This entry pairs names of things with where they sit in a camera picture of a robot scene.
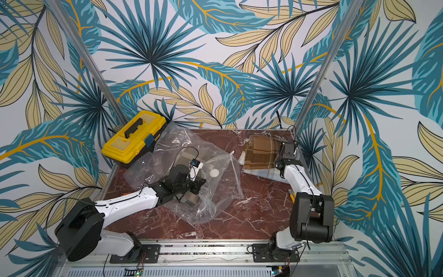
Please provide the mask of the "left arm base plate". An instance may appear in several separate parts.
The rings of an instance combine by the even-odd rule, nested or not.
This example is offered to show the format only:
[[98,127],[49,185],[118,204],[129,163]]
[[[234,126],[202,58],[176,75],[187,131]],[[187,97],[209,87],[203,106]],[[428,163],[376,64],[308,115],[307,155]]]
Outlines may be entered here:
[[111,264],[156,264],[160,254],[159,244],[143,244],[125,256],[111,255]]

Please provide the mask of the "dark brown plaid blanket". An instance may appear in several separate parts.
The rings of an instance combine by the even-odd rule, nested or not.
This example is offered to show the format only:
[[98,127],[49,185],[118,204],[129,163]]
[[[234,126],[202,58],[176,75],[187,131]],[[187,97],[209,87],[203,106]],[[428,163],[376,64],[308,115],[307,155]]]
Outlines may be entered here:
[[274,137],[251,135],[245,147],[244,169],[261,170],[275,168],[282,141]]

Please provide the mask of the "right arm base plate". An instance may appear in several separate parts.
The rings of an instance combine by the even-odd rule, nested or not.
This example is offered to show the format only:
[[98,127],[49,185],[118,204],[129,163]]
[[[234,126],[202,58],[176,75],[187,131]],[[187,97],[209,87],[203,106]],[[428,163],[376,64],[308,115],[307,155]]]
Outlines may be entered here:
[[253,256],[255,263],[292,263],[300,261],[297,250],[285,250],[267,244],[252,244],[247,251]]

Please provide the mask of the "olive tan plaid blanket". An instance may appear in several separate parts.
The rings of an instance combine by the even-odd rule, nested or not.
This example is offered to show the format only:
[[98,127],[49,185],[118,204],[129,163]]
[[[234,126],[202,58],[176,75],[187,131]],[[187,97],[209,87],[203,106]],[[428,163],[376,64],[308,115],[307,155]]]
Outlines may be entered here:
[[183,204],[186,204],[190,207],[194,207],[198,201],[200,200],[199,195],[195,195],[192,192],[186,192],[182,199]]

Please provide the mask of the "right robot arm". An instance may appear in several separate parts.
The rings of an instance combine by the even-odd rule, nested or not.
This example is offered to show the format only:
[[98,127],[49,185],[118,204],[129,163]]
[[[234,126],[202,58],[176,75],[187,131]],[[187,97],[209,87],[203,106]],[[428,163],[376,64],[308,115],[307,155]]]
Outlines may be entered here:
[[274,258],[286,258],[305,242],[331,242],[335,202],[332,196],[318,190],[294,154],[280,154],[275,167],[295,193],[289,226],[275,233],[268,244],[268,253]]

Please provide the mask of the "clear plastic vacuum bag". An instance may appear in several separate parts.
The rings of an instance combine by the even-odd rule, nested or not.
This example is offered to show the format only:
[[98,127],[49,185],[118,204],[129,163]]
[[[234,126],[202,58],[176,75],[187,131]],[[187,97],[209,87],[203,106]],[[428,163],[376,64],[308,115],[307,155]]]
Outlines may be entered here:
[[174,123],[123,177],[133,189],[161,189],[158,205],[191,225],[215,219],[244,197],[234,155]]

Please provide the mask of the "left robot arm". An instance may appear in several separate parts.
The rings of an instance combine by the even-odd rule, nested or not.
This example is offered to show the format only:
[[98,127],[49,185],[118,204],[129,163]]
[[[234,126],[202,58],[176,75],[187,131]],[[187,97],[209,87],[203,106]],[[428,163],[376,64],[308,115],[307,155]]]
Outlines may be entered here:
[[176,165],[159,181],[113,199],[93,202],[79,200],[55,230],[60,246],[70,262],[89,255],[114,255],[128,262],[142,257],[142,244],[131,232],[116,233],[106,227],[140,211],[170,201],[180,201],[187,193],[198,195],[206,180],[198,176],[203,164]]

